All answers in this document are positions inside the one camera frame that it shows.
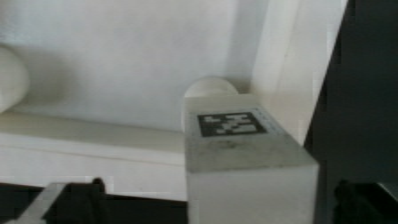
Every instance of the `black and white square pattern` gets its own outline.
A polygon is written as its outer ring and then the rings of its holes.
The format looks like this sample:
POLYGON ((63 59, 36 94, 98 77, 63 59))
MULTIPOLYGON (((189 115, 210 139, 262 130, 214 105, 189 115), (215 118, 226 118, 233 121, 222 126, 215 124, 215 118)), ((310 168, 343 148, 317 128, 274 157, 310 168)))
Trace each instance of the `black and white square pattern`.
POLYGON ((251 112, 198 115, 203 137, 267 133, 251 112))

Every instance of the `white box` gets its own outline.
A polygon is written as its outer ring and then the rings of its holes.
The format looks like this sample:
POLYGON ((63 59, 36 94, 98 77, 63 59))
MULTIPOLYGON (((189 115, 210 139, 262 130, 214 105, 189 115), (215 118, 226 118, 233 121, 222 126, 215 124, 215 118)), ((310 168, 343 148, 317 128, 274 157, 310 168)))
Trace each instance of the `white box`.
POLYGON ((310 224, 318 164, 253 95, 185 99, 185 136, 190 224, 310 224))

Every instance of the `white wall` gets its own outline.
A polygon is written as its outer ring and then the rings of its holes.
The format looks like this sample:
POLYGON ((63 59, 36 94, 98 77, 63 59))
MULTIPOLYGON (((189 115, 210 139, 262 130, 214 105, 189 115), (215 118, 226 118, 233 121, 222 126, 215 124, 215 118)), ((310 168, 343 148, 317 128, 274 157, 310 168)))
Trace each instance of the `white wall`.
POLYGON ((251 92, 301 143, 308 135, 345 5, 347 0, 270 0, 269 5, 251 92))
POLYGON ((18 111, 180 130, 189 85, 249 87, 267 0, 2 0, 0 43, 32 90, 18 111))

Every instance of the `white ledge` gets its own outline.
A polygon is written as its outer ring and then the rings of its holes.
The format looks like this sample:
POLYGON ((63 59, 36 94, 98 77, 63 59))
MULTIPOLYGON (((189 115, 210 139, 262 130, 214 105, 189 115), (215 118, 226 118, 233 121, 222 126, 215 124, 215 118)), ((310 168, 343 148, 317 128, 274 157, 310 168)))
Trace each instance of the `white ledge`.
POLYGON ((0 116, 0 181, 105 179, 114 194, 185 200, 183 133, 20 113, 0 116))

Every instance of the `white cylinder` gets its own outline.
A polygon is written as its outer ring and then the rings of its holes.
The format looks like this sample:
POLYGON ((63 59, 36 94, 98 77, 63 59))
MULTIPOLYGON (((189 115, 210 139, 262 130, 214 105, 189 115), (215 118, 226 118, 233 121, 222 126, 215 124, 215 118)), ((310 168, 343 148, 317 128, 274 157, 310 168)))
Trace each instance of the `white cylinder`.
POLYGON ((0 113, 18 104, 29 92, 29 72, 15 53, 0 48, 0 113))
POLYGON ((235 94, 238 94, 238 91, 231 83, 217 77, 206 77, 196 81, 185 93, 185 97, 212 97, 235 94))

